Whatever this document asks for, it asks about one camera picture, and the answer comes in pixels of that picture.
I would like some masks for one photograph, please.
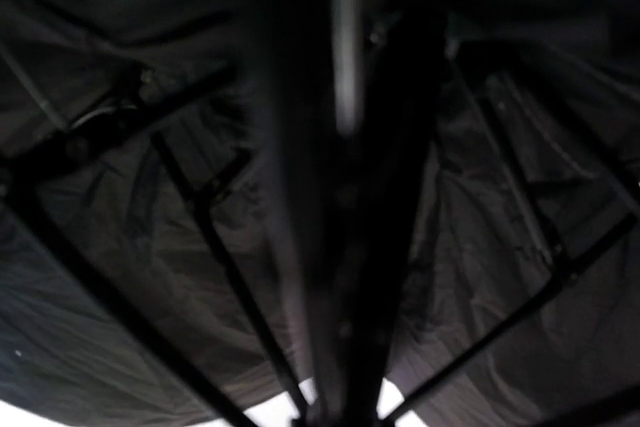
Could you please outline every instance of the black fabric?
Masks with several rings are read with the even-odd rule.
[[[378,8],[386,1],[367,5]],[[635,0],[388,1],[400,9],[447,9],[456,42],[517,41],[523,59],[640,174]],[[119,105],[113,86],[123,75],[141,82],[143,99],[159,100],[215,69],[240,46],[238,11],[238,0],[0,0],[0,40],[53,105],[70,121],[82,122],[88,112],[108,115]],[[237,149],[259,151],[242,101],[251,82],[238,86],[226,105],[203,103],[164,131],[194,185],[220,172]],[[545,228],[576,255],[626,210],[584,149],[555,125],[543,108],[549,106],[530,94],[507,70],[486,84],[546,216]],[[389,366],[389,378],[404,393],[550,275],[536,260],[479,120],[449,82],[437,115]],[[53,130],[0,62],[2,155],[15,156]],[[147,140],[42,186],[39,195],[87,258],[233,399],[249,407],[280,391],[220,266]],[[264,210],[250,175],[212,215],[279,342],[293,356],[298,339],[290,337],[282,312]],[[418,414],[430,427],[529,425],[637,385],[639,236],[636,229],[619,242]],[[206,420],[171,377],[40,258],[3,214],[0,399],[87,427]],[[612,425],[636,424],[628,419]]]

